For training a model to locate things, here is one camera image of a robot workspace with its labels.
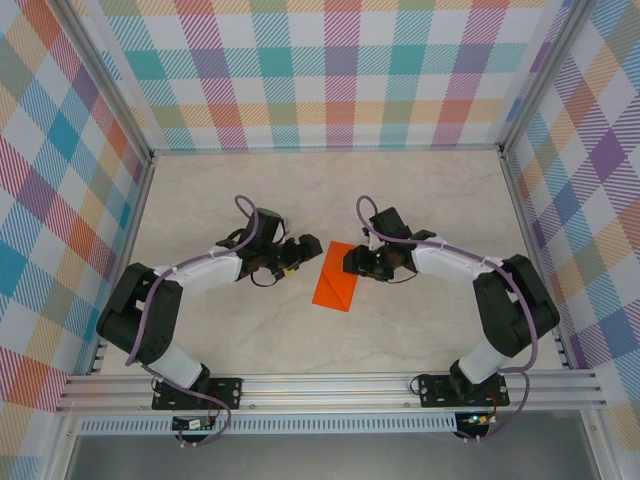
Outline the orange square paper sheet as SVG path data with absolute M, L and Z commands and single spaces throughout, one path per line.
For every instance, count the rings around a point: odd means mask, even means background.
M 312 299 L 314 305 L 341 312 L 350 310 L 358 276 L 343 271 L 343 260 L 353 248 L 342 242 L 329 244 Z

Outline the left small circuit board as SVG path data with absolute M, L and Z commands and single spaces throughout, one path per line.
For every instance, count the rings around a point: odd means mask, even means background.
M 204 431 L 211 430 L 216 425 L 216 419 L 209 417 L 178 417 L 172 418 L 172 429 L 176 431 Z

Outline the grey metal shelf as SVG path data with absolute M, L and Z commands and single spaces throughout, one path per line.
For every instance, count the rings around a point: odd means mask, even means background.
M 466 445 L 432 435 L 229 436 L 198 449 L 83 436 L 65 480 L 600 480 L 586 452 Z

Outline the aluminium back rail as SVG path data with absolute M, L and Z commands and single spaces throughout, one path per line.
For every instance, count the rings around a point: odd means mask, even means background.
M 496 144 L 424 145 L 424 146 L 342 146 L 342 147 L 279 147 L 279 148 L 233 148 L 233 149 L 155 149 L 155 158 L 164 156 L 204 156 L 276 153 L 337 153 L 337 152 L 447 152 L 447 151 L 493 151 L 500 150 Z

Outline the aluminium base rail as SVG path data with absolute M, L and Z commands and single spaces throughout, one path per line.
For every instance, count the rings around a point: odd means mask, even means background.
M 420 410 L 414 373 L 242 374 L 240 413 L 396 413 Z M 506 374 L 513 411 L 593 410 L 607 406 L 590 370 L 532 370 L 528 378 Z M 56 412 L 60 415 L 153 412 L 154 380 L 148 375 L 72 376 Z

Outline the right aluminium side rail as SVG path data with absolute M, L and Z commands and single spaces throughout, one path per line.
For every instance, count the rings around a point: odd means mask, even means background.
M 541 255 L 537 248 L 536 238 L 534 235 L 533 228 L 528 222 L 526 216 L 526 209 L 524 207 L 524 203 L 520 197 L 518 186 L 515 181 L 515 177 L 510 168 L 507 157 L 499 152 L 498 154 L 499 164 L 501 167 L 501 171 L 504 176 L 504 180 L 506 183 L 507 190 L 509 192 L 509 196 L 511 202 L 513 204 L 514 212 L 517 217 L 517 222 L 523 237 L 523 241 L 528 253 L 528 256 L 536 269 L 541 281 L 543 282 L 545 288 L 547 289 L 549 296 L 552 301 L 555 301 L 554 294 L 552 291 L 552 286 L 549 280 L 545 276 Z M 566 346 L 566 342 L 561 331 L 561 323 L 558 323 L 552 330 L 552 336 L 554 338 L 554 342 L 556 345 L 556 349 L 558 351 L 558 355 L 560 358 L 560 362 L 562 364 L 563 369 L 573 369 L 574 365 L 572 363 L 572 358 L 570 352 Z

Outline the aluminium side rail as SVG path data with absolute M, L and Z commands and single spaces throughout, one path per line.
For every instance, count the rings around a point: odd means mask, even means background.
M 536 238 L 534 235 L 533 228 L 528 222 L 526 216 L 526 209 L 524 207 L 524 203 L 520 197 L 518 186 L 515 181 L 515 177 L 510 168 L 507 157 L 499 152 L 498 154 L 499 164 L 501 167 L 501 171 L 504 176 L 504 180 L 506 183 L 507 190 L 509 192 L 509 196 L 511 202 L 513 204 L 514 212 L 517 217 L 517 222 L 523 237 L 523 241 L 528 253 L 528 256 L 536 269 L 541 281 L 543 282 L 545 288 L 547 289 L 549 296 L 552 301 L 555 301 L 554 294 L 552 291 L 552 286 L 549 280 L 545 276 L 541 255 L 537 248 Z M 573 369 L 574 365 L 572 363 L 572 358 L 570 352 L 566 346 L 566 342 L 561 331 L 561 323 L 558 323 L 552 330 L 552 336 L 554 338 L 554 342 L 556 345 L 556 349 L 558 351 L 558 355 L 560 358 L 560 362 L 562 364 L 563 369 Z
M 124 270 L 130 263 L 136 238 L 139 232 L 142 216 L 144 213 L 146 202 L 147 202 L 151 185 L 153 182 L 155 170 L 156 170 L 156 158 L 152 157 L 147 162 L 143 171 L 144 176 L 142 177 L 142 182 L 139 189 L 139 195 L 135 203 L 135 208 L 128 222 L 128 229 L 127 229 L 125 240 L 124 240 L 122 255 L 118 260 L 116 270 L 113 276 L 112 285 L 110 287 L 110 290 L 108 291 L 108 295 L 105 298 L 105 301 L 108 301 L 108 299 L 110 298 L 120 277 L 122 276 Z M 101 350 L 102 348 L 103 348 L 103 342 L 101 340 L 101 337 L 97 333 L 94 333 L 92 337 L 92 342 L 90 344 L 89 356 L 83 366 L 84 375 L 92 375 L 100 371 L 100 366 L 97 366 L 97 363 L 100 362 L 98 351 Z

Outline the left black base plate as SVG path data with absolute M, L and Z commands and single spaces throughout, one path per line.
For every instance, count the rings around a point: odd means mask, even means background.
M 224 402 L 231 410 L 237 410 L 242 394 L 242 379 L 209 377 L 197 380 L 192 390 L 214 397 Z M 175 389 L 166 381 L 155 381 L 153 384 L 153 410 L 207 410 L 209 405 L 209 400 Z

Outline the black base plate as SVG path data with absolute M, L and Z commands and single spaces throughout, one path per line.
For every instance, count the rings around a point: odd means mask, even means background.
M 242 394 L 242 379 L 209 377 L 197 380 L 192 390 L 214 397 L 224 402 L 231 410 L 237 410 Z M 153 384 L 153 410 L 207 410 L 209 405 L 209 400 L 175 389 L 166 381 L 155 381 Z
M 510 405 L 506 381 L 500 374 L 480 384 L 470 383 L 464 376 L 423 374 L 418 377 L 418 388 L 422 408 Z

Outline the left aluminium side rail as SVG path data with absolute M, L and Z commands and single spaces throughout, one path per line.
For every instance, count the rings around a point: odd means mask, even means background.
M 112 285 L 110 287 L 110 290 L 108 291 L 108 295 L 105 298 L 105 301 L 108 301 L 108 299 L 110 298 L 120 277 L 122 276 L 124 270 L 130 263 L 136 238 L 139 232 L 142 216 L 144 213 L 146 202 L 147 202 L 151 185 L 153 182 L 155 170 L 156 170 L 156 158 L 152 157 L 147 162 L 143 171 L 144 176 L 142 177 L 142 182 L 139 189 L 139 195 L 135 203 L 135 208 L 128 222 L 128 229 L 127 229 L 125 240 L 124 240 L 122 255 L 118 260 L 116 270 L 113 276 Z M 94 333 L 92 337 L 92 342 L 90 344 L 89 356 L 83 366 L 84 375 L 92 375 L 100 371 L 100 366 L 97 366 L 97 363 L 100 362 L 98 351 L 101 350 L 102 348 L 103 348 L 103 342 L 101 340 L 101 337 L 97 333 Z

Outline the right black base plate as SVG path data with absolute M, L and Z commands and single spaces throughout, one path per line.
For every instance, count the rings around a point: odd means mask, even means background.
M 506 381 L 500 374 L 480 384 L 470 383 L 464 376 L 423 374 L 418 377 L 418 388 L 422 408 L 510 405 Z

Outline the right aluminium corner post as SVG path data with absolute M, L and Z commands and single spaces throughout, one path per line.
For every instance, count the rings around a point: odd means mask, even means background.
M 542 62 L 541 70 L 533 81 L 531 90 L 524 98 L 522 107 L 508 130 L 505 140 L 500 144 L 499 151 L 502 159 L 508 158 L 509 153 L 526 132 L 536 109 L 539 107 L 544 95 L 556 78 L 598 1 L 599 0 L 576 0 L 571 6 L 565 22 L 559 30 L 558 36 L 549 49 L 549 54 Z

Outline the aluminium corner post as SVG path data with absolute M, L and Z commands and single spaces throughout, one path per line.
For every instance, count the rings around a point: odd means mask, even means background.
M 153 152 L 142 130 L 118 90 L 99 50 L 94 45 L 70 0 L 46 0 L 47 5 L 70 38 L 85 68 L 104 96 L 127 139 L 146 164 L 153 163 Z
M 549 49 L 549 54 L 542 62 L 541 70 L 533 81 L 531 90 L 524 98 L 522 107 L 508 130 L 505 140 L 500 144 L 499 151 L 502 159 L 508 158 L 509 153 L 526 132 L 536 109 L 539 107 L 544 95 L 556 78 L 598 1 L 599 0 L 576 0 L 571 6 L 565 22 L 559 30 L 558 36 Z

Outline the left aluminium corner post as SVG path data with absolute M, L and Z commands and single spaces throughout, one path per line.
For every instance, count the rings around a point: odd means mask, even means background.
M 70 0 L 46 0 L 47 5 L 70 38 L 85 68 L 104 96 L 127 139 L 146 164 L 153 163 L 153 152 L 142 130 L 118 90 L 99 50 L 94 45 Z

